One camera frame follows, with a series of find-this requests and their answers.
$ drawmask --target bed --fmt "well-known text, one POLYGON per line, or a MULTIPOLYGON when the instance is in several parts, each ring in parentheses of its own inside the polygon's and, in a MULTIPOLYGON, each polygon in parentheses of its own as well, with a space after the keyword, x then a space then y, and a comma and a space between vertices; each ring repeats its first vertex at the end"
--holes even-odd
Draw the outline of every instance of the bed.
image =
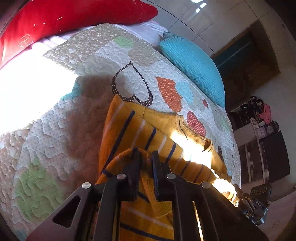
POLYGON ((154 21, 90 26, 42 39, 0 70, 0 212, 20 240, 95 182, 114 94, 183 115, 240 185, 227 113, 157 50, 164 31, 154 21))

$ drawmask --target metal screw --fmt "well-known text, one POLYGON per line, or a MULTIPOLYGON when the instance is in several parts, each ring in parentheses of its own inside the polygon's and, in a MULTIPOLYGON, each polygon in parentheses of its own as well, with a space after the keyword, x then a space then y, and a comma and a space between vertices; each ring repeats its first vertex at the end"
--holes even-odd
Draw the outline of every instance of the metal screw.
POLYGON ((126 175, 124 173, 119 173, 117 175, 117 179, 119 179, 119 180, 125 179, 125 177, 126 177, 126 175))
POLYGON ((90 187, 91 187, 91 184, 90 183, 84 183, 84 184, 82 184, 82 188, 84 188, 84 189, 88 189, 90 187))
POLYGON ((175 179, 175 178, 176 178, 175 174, 173 174, 173 173, 167 174, 167 179, 175 179))
POLYGON ((209 189, 209 188, 211 187, 211 184, 208 183, 208 182, 203 182, 203 183, 202 183, 202 187, 203 187, 203 188, 206 188, 206 189, 209 189))

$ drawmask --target brown polka dot heart outline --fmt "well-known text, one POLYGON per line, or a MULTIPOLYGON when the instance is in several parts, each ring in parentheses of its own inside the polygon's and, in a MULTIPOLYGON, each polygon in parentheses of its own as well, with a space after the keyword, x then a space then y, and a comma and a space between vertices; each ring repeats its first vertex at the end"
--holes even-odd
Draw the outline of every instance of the brown polka dot heart outline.
POLYGON ((153 101, 153 95, 149 89, 149 86, 147 84, 147 82, 145 81, 145 79, 143 78, 143 76, 139 73, 139 71, 135 68, 135 66, 133 65, 132 62, 129 62, 126 66, 124 66, 123 68, 121 68, 115 75, 114 77, 112 78, 112 82, 111 82, 111 88, 112 88, 112 92, 114 95, 119 95, 120 98, 124 101, 128 101, 128 102, 133 102, 134 99, 136 99, 141 105, 143 106, 150 106, 152 105, 152 101, 153 101), (138 97, 136 97, 135 94, 132 95, 132 97, 123 97, 119 92, 118 90, 116 89, 116 78, 117 76, 119 75, 119 73, 121 71, 123 71, 124 69, 128 68, 129 66, 132 66, 133 69, 139 74, 140 78, 144 81, 146 87, 147 87, 147 91, 148 91, 148 99, 146 101, 141 101, 138 97))

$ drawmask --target pink clothing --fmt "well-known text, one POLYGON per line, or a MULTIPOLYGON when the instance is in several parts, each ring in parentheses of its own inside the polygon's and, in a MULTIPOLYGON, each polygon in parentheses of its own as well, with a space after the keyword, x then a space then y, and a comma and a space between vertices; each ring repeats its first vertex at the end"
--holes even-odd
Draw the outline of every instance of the pink clothing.
POLYGON ((259 117, 264 120, 265 124, 269 124, 271 122, 270 106, 264 104, 263 108, 264 112, 262 114, 259 114, 259 117))

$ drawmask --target white wall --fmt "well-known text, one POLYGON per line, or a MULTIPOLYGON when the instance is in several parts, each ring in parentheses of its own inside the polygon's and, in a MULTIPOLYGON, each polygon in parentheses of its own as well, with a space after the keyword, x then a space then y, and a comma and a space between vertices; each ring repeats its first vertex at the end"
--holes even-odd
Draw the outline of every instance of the white wall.
POLYGON ((296 42, 273 9, 260 21, 270 38, 281 73, 252 94, 270 105, 272 119, 283 133, 291 170, 290 175, 272 184, 275 197, 288 193, 296 183, 296 42))

